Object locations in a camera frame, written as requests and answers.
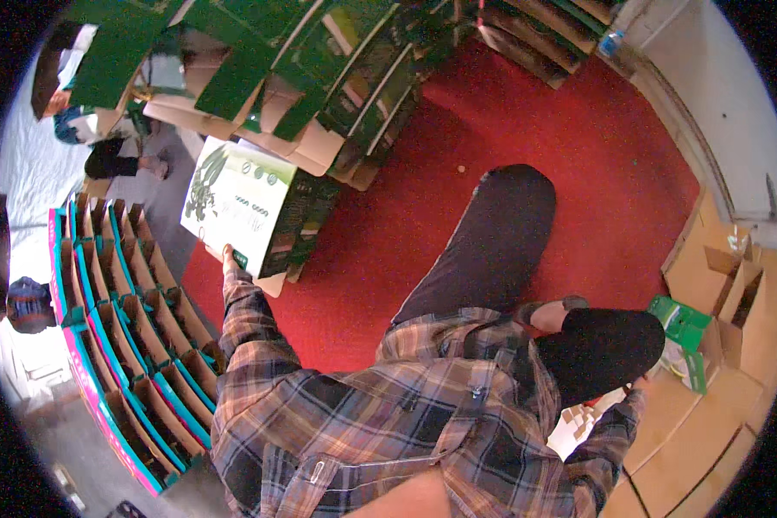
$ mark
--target green cardboard box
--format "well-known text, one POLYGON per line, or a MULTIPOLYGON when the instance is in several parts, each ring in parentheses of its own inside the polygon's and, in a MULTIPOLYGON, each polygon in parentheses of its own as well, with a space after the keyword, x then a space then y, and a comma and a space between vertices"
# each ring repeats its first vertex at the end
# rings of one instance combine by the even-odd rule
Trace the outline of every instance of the green cardboard box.
POLYGON ((663 362, 684 375, 688 388, 706 394, 723 358, 717 319, 662 295, 653 298, 648 312, 662 322, 666 340, 681 348, 684 362, 669 356, 667 347, 663 362))

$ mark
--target shoe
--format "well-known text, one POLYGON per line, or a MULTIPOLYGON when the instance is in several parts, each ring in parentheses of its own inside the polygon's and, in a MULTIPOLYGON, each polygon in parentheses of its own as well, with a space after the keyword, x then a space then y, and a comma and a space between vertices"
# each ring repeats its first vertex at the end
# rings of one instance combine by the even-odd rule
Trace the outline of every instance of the shoe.
POLYGON ((170 165, 156 156, 145 158, 150 161, 146 168, 152 171, 152 174, 156 175, 160 180, 166 180, 170 174, 170 165))
MULTIPOLYGON (((522 304, 515 310, 515 315, 513 315, 512 319, 522 326, 531 326, 532 324, 530 324, 529 321, 532 319, 533 313, 535 313, 539 307, 557 302, 557 300, 553 300, 548 303, 522 304)), ((590 307, 590 304, 587 303, 587 299, 581 295, 568 295, 562 298, 561 302, 564 306, 564 309, 567 311, 570 311, 571 309, 587 309, 590 307)))

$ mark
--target green box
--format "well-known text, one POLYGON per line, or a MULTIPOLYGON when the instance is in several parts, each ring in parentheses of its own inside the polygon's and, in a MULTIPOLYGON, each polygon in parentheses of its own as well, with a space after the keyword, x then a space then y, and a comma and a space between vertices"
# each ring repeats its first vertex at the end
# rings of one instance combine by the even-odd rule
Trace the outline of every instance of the green box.
POLYGON ((713 373, 722 359, 716 320, 662 295, 653 298, 648 313, 662 322, 665 337, 682 348, 687 370, 685 385, 694 392, 706 394, 713 373))

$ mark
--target white wall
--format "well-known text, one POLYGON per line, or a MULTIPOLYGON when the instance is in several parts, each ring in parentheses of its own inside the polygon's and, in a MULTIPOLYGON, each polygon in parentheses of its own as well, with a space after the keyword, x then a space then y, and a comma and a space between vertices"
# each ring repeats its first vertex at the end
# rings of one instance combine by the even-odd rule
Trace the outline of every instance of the white wall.
POLYGON ((767 176, 777 194, 777 112, 756 67, 710 0, 634 0, 616 26, 676 90, 708 142, 733 202, 777 246, 767 176))

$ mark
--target stack of cardboard boxes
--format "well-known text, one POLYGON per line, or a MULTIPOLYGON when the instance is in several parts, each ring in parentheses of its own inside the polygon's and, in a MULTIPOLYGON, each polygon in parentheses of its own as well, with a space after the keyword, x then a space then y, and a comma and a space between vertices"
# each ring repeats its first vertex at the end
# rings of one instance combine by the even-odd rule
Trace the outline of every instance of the stack of cardboard boxes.
POLYGON ((651 309, 668 310, 653 313, 665 316, 669 338, 700 355, 704 380, 654 375, 625 458, 629 480, 602 516, 706 514, 747 459, 777 392, 777 250, 721 222, 703 189, 662 273, 670 299, 651 309), (689 313, 705 319, 694 325, 689 313), (675 324, 694 325, 693 341, 675 324))

